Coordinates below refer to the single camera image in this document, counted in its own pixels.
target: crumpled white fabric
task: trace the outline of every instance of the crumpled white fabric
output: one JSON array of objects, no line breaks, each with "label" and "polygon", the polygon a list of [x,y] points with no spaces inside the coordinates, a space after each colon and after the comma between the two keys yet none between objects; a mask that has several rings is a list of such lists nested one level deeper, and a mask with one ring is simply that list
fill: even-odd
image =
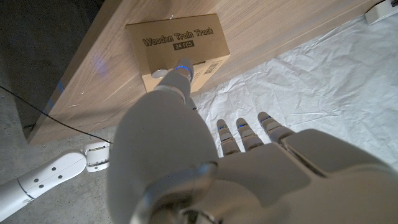
[{"label": "crumpled white fabric", "polygon": [[314,128],[398,170],[398,14],[368,26],[364,16],[193,98],[222,156],[224,119],[244,151],[236,120],[270,142],[265,111],[293,131]]}]

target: robotic arm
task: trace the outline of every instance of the robotic arm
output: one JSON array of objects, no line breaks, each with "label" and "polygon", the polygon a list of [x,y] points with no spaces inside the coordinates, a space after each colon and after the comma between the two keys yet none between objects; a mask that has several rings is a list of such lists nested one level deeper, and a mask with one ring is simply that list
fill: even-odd
[{"label": "robotic arm", "polygon": [[[114,138],[108,205],[115,223],[396,223],[398,174],[372,155],[313,129],[295,133],[265,112],[264,144],[247,122],[222,119],[218,158],[190,98],[181,60],[124,116]],[[109,166],[109,145],[64,152],[0,186],[0,221],[83,171]]]}]

